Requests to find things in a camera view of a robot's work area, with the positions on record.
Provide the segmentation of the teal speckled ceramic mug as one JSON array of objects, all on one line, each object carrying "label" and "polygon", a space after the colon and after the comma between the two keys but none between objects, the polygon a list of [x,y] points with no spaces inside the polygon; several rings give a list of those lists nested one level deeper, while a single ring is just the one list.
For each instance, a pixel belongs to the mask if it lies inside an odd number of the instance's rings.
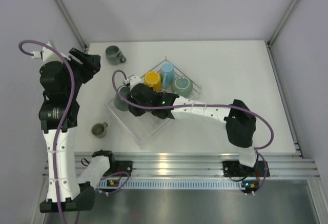
[{"label": "teal speckled ceramic mug", "polygon": [[180,76],[173,80],[171,90],[173,93],[187,98],[192,93],[193,83],[188,77]]}]

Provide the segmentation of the light blue mug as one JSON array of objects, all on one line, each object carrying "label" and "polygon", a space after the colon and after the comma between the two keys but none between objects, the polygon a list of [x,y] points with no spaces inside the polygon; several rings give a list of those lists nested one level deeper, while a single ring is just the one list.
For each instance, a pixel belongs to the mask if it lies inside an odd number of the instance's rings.
[{"label": "light blue mug", "polygon": [[159,71],[163,88],[168,87],[175,78],[175,69],[171,63],[164,63]]}]

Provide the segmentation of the black mug white interior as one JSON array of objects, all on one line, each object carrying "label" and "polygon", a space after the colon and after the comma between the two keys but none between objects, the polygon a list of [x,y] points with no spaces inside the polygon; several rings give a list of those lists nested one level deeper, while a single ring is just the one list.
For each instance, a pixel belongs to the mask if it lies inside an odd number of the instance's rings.
[{"label": "black mug white interior", "polygon": [[163,96],[165,93],[166,93],[166,92],[163,91],[163,90],[159,90],[159,91],[157,91],[157,94],[160,95],[160,96]]}]

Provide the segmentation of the yellow enamel mug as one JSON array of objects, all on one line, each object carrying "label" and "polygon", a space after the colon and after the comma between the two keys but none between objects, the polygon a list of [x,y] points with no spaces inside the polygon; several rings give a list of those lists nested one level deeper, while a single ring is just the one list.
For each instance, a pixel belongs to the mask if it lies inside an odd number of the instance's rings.
[{"label": "yellow enamel mug", "polygon": [[161,76],[158,72],[150,71],[144,75],[144,84],[153,91],[162,89]]}]

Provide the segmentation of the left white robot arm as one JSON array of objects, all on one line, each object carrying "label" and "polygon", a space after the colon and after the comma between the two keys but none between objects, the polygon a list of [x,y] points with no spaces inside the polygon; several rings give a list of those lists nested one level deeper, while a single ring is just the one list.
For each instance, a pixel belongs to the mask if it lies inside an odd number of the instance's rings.
[{"label": "left white robot arm", "polygon": [[112,151],[92,154],[80,176],[75,170],[75,133],[81,86],[100,71],[100,56],[75,48],[70,56],[54,53],[50,46],[39,54],[44,62],[40,83],[44,101],[39,111],[41,130],[47,146],[49,186],[39,205],[42,213],[89,211],[95,203],[95,189],[102,177],[113,175],[117,164]]}]

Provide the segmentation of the dark green cup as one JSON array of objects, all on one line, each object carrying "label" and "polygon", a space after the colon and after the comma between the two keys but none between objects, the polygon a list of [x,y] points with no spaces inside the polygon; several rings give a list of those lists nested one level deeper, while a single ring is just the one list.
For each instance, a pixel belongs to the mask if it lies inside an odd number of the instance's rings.
[{"label": "dark green cup", "polygon": [[[127,86],[121,86],[118,88],[119,93],[127,98],[127,96],[130,94],[130,88]],[[115,94],[115,100],[114,100],[114,106],[119,110],[123,112],[127,112],[129,110],[128,104],[123,101],[119,95]]]}]

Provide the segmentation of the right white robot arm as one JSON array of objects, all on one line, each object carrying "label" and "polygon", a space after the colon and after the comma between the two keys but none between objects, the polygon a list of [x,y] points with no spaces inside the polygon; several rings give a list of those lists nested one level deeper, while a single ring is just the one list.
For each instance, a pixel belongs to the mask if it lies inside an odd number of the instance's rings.
[{"label": "right white robot arm", "polygon": [[258,170],[259,155],[253,147],[253,135],[260,116],[241,100],[235,99],[230,105],[211,105],[137,84],[127,95],[127,102],[129,112],[136,117],[151,113],[160,119],[195,120],[222,128],[229,143],[239,149],[241,173],[250,176]]}]

